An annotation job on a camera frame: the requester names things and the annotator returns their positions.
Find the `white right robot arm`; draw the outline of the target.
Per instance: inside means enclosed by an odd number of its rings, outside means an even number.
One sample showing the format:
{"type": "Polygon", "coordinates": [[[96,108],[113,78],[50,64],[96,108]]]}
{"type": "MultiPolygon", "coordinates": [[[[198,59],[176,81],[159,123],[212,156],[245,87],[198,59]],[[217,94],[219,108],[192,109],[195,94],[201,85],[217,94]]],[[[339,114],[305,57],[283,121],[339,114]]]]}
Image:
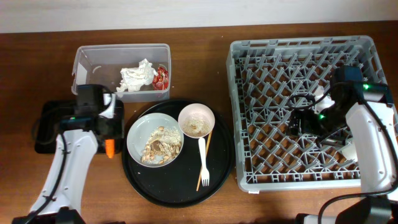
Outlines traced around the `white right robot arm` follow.
{"type": "Polygon", "coordinates": [[[294,106],[297,95],[287,100],[290,134],[312,134],[317,144],[332,145],[335,133],[349,128],[351,144],[339,144],[343,154],[356,156],[361,192],[334,197],[318,215],[299,213],[295,222],[397,223],[397,139],[388,85],[366,82],[360,68],[343,65],[331,74],[327,91],[318,87],[299,96],[309,104],[294,106]]]}

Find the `orange carrot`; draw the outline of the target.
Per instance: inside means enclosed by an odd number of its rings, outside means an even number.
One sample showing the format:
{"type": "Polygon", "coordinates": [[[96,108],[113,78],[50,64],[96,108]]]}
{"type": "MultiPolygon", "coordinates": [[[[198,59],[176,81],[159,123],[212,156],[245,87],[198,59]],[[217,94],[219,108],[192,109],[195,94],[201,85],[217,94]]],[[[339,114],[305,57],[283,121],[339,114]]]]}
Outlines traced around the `orange carrot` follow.
{"type": "Polygon", "coordinates": [[[106,155],[112,159],[115,155],[115,141],[113,139],[106,139],[104,142],[106,155]]]}

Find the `white cup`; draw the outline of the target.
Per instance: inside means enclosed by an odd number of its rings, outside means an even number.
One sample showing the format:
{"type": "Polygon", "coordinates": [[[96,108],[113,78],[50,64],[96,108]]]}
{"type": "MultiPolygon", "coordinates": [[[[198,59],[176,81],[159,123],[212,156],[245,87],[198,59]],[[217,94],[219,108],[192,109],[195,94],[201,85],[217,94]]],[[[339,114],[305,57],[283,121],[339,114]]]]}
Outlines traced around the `white cup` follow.
{"type": "Polygon", "coordinates": [[[341,154],[345,157],[345,159],[357,162],[358,156],[356,153],[356,147],[353,140],[350,140],[347,145],[341,148],[341,154]]]}

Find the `white tissue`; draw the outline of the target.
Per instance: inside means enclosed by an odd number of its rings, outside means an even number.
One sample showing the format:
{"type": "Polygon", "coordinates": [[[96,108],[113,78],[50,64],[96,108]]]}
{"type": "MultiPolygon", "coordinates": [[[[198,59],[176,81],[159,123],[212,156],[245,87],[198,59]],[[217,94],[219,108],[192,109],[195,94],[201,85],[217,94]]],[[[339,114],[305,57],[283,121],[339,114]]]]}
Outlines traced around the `white tissue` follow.
{"type": "Polygon", "coordinates": [[[138,67],[122,68],[120,74],[122,80],[120,86],[116,88],[117,92],[139,91],[142,86],[150,85],[154,77],[157,76],[152,63],[146,58],[139,62],[138,67]]]}

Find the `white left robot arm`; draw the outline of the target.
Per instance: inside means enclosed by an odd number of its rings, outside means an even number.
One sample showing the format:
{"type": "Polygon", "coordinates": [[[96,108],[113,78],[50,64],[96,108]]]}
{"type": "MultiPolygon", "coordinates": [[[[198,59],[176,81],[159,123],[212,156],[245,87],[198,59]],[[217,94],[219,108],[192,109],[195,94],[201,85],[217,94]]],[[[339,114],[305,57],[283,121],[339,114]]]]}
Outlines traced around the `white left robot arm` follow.
{"type": "Polygon", "coordinates": [[[103,85],[79,85],[74,113],[61,118],[55,155],[44,187],[28,215],[13,223],[83,223],[81,198],[90,163],[102,146],[109,158],[124,136],[124,109],[103,85]]]}

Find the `peanut shells and rice scraps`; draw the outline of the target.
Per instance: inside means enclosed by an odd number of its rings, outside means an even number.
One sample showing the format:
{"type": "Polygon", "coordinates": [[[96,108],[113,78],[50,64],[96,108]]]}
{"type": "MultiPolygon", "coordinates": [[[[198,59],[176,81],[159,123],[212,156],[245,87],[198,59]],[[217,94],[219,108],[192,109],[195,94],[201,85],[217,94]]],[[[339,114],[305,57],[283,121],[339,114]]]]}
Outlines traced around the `peanut shells and rice scraps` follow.
{"type": "Polygon", "coordinates": [[[180,154],[182,146],[183,138],[177,128],[159,126],[151,132],[142,151],[141,162],[164,165],[180,154]]]}

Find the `grey plate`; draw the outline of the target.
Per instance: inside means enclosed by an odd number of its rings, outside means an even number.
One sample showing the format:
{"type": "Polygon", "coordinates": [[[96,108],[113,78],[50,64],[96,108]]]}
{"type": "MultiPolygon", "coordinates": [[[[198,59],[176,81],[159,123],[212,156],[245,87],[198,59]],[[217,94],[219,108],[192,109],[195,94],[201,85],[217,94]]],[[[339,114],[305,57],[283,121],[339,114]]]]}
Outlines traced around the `grey plate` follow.
{"type": "Polygon", "coordinates": [[[138,162],[140,165],[144,167],[149,167],[149,168],[163,167],[170,164],[173,161],[172,160],[164,165],[145,164],[141,162],[142,151],[144,150],[146,142],[151,132],[153,132],[153,130],[158,128],[159,126],[164,126],[166,128],[171,128],[171,127],[177,128],[178,131],[180,132],[180,135],[183,138],[183,144],[184,144],[184,135],[182,133],[182,130],[180,129],[177,121],[173,117],[163,113],[151,113],[139,118],[131,126],[127,134],[126,145],[129,155],[134,159],[134,161],[138,162]]]}

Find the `red snack wrapper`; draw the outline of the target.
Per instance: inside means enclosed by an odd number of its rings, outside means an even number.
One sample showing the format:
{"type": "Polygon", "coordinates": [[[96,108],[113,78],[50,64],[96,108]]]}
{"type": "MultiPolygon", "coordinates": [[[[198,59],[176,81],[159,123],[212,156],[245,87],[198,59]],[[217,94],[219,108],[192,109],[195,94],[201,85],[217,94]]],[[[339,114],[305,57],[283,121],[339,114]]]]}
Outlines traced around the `red snack wrapper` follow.
{"type": "Polygon", "coordinates": [[[169,87],[169,72],[164,67],[158,67],[152,86],[154,90],[166,90],[169,87]]]}

